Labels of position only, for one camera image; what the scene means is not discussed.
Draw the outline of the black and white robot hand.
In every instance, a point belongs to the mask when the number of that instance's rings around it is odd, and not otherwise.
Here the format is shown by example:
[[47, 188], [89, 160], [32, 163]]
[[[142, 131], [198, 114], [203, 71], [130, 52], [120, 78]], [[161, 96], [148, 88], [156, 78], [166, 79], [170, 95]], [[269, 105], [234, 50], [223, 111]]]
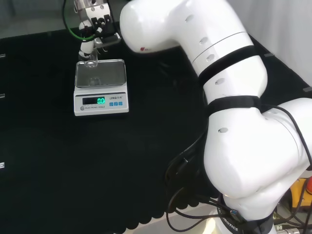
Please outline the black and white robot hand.
[[80, 60], [91, 60], [94, 49], [104, 49], [121, 41], [107, 0], [75, 0], [74, 7], [81, 20], [78, 27], [82, 39]]

